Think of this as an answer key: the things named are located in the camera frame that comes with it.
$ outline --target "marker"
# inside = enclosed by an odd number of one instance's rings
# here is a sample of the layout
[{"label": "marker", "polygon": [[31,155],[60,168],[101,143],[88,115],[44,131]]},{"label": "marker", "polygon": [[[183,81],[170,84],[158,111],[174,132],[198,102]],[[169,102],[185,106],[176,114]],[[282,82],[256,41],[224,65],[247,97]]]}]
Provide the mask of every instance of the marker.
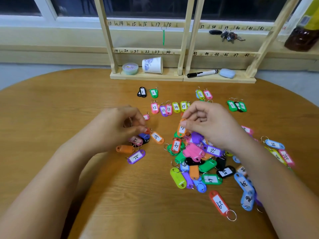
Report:
[{"label": "marker", "polygon": [[187,74],[187,78],[194,78],[194,77],[198,77],[198,76],[207,76],[207,75],[213,75],[213,74],[217,74],[217,73],[218,73],[218,69],[213,69],[213,70],[204,71],[204,72],[189,73],[189,74]]}]

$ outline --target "wooden table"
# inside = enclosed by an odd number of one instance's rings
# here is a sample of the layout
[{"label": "wooden table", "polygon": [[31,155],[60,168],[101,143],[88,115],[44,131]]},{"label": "wooden table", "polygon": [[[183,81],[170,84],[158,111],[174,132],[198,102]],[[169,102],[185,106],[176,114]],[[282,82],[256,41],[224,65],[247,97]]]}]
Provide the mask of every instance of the wooden table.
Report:
[{"label": "wooden table", "polygon": [[[239,124],[252,128],[257,139],[265,135],[283,143],[296,163],[296,175],[319,195],[319,108],[304,98],[263,80],[256,84],[156,82],[110,80],[109,75],[106,69],[64,70],[0,91],[0,214],[55,150],[104,107],[131,104],[150,113],[151,96],[137,97],[140,86],[158,87],[159,104],[194,101],[197,86],[208,88],[214,102],[225,107],[230,97],[243,99],[248,111],[232,113]],[[169,143],[180,114],[150,116],[147,124]],[[124,154],[109,153],[70,239],[276,238],[265,214],[241,207],[242,190],[233,177],[221,185],[208,185],[204,194],[178,189],[169,173],[170,154],[154,141],[143,149],[146,156],[134,165],[127,163]],[[227,164],[238,166],[231,158]],[[235,222],[219,214],[208,197],[210,190],[217,190],[237,213]]]}]

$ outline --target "paper cup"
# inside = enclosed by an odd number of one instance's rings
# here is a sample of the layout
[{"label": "paper cup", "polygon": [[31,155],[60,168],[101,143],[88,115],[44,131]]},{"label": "paper cup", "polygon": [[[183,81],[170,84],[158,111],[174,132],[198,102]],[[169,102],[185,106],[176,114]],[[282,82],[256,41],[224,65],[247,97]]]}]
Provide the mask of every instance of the paper cup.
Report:
[{"label": "paper cup", "polygon": [[162,57],[151,58],[142,61],[142,68],[144,72],[148,73],[163,73]]}]

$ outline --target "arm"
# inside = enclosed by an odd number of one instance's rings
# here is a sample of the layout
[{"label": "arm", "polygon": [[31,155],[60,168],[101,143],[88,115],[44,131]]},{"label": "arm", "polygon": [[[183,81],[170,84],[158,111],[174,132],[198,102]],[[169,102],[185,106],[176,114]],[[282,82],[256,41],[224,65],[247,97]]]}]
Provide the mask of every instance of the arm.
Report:
[{"label": "arm", "polygon": [[319,199],[263,146],[251,139],[220,104],[195,101],[184,113],[186,129],[235,154],[254,183],[280,239],[317,238]]},{"label": "arm", "polygon": [[[132,127],[124,128],[128,117]],[[10,239],[60,238],[80,173],[97,153],[145,132],[137,108],[109,108],[63,144],[12,203],[0,220],[0,235]]]}]

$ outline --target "person's right hand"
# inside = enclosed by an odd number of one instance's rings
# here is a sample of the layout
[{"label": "person's right hand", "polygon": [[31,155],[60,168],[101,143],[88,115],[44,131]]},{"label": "person's right hand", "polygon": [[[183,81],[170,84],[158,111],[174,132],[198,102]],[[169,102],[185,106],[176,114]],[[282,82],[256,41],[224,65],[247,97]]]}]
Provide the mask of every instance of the person's right hand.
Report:
[{"label": "person's right hand", "polygon": [[184,112],[181,125],[202,134],[214,146],[233,151],[249,136],[231,114],[220,104],[195,101]]}]

